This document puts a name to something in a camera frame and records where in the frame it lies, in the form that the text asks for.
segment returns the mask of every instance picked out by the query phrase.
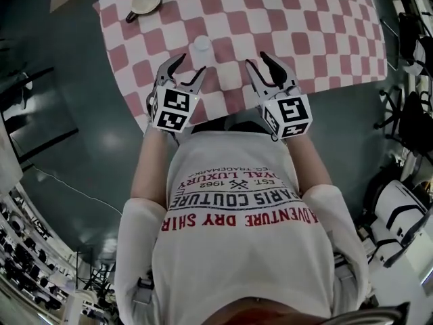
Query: gray floor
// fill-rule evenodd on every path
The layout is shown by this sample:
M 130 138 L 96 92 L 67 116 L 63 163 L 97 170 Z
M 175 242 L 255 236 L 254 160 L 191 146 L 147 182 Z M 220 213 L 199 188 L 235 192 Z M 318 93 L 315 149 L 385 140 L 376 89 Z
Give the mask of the gray floor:
M 74 126 L 78 135 L 31 161 L 74 188 L 122 210 L 128 198 L 142 133 L 116 86 L 104 49 L 97 0 L 72 0 L 52 14 L 50 0 L 11 0 L 0 16 L 2 37 L 18 43 L 28 71 L 55 71 L 35 82 L 27 124 L 13 138 L 23 152 Z M 396 26 L 390 0 L 375 0 L 380 17 Z M 385 31 L 389 53 L 396 42 Z M 386 81 L 334 89 L 310 96 L 315 122 L 311 136 L 334 183 L 354 217 L 362 210 L 369 179 L 384 161 L 385 142 L 373 124 L 384 110 L 378 90 L 398 81 L 390 69 Z M 53 229 L 72 248 L 95 246 L 110 251 L 120 215 L 51 177 L 29 169 L 26 191 Z

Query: black handle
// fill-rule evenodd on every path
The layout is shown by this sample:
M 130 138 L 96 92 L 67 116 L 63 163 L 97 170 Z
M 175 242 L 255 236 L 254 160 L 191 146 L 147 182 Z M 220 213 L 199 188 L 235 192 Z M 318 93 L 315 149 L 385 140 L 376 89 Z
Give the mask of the black handle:
M 131 12 L 129 12 L 129 15 L 127 15 L 126 21 L 127 21 L 127 23 L 132 23 L 137 18 L 138 18 L 138 14 L 131 11 Z

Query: pink and white tablecloth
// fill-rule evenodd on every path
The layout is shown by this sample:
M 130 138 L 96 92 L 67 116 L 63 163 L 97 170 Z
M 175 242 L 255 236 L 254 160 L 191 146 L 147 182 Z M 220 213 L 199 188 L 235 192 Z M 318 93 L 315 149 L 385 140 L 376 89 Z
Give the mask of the pink and white tablecloth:
M 256 60 L 267 74 L 259 51 L 287 62 L 304 93 L 386 78 L 372 0 L 163 0 L 158 12 L 127 24 L 131 1 L 99 0 L 95 9 L 119 90 L 142 129 L 156 71 L 178 53 L 189 54 L 179 81 L 208 67 L 191 124 L 256 106 L 244 60 Z M 193 46 L 200 35 L 210 38 L 208 51 Z

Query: cable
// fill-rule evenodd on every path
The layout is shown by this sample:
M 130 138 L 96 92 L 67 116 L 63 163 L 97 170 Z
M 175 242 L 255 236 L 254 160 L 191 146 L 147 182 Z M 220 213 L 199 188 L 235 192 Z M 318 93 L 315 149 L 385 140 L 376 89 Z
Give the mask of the cable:
M 47 176 L 50 176 L 50 177 L 54 178 L 56 181 L 58 181 L 58 182 L 64 184 L 65 186 L 67 186 L 68 188 L 74 190 L 75 192 L 78 192 L 79 194 L 84 195 L 84 196 L 86 196 L 87 198 L 90 198 L 91 200 L 98 201 L 98 202 L 100 202 L 100 203 L 102 203 L 102 204 L 104 204 L 104 205 L 106 205 L 106 206 L 109 206 L 109 207 L 111 207 L 112 209 L 114 209 L 117 213 L 119 213 L 120 215 L 122 215 L 122 212 L 120 212 L 116 207 L 113 207 L 113 206 L 110 205 L 109 203 L 106 203 L 105 201 L 100 200 L 100 199 L 98 199 L 98 198 L 94 198 L 94 197 L 92 197 L 92 196 L 89 196 L 89 195 L 85 194 L 84 192 L 81 192 L 80 190 L 77 190 L 77 189 L 75 189 L 74 187 L 71 187 L 71 186 L 70 186 L 69 184 L 67 184 L 65 181 L 62 181 L 61 179 L 58 179 L 56 176 L 51 175 L 51 174 L 49 174 L 49 173 L 47 173 L 47 172 L 45 172 L 45 171 L 42 171 L 42 170 L 38 169 L 38 168 L 35 166 L 35 164 L 33 164 L 33 167 L 34 167 L 36 170 L 38 170 L 39 172 L 43 173 L 44 175 L 47 175 Z

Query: white box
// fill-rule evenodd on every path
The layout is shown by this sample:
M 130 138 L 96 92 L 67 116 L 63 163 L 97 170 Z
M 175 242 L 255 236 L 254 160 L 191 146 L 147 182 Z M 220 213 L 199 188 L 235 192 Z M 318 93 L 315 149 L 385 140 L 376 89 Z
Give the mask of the white box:
M 198 100 L 198 95 L 158 86 L 152 104 L 153 127 L 181 133 L 196 109 Z
M 313 122 L 306 94 L 267 100 L 262 111 L 262 118 L 279 139 L 303 135 Z

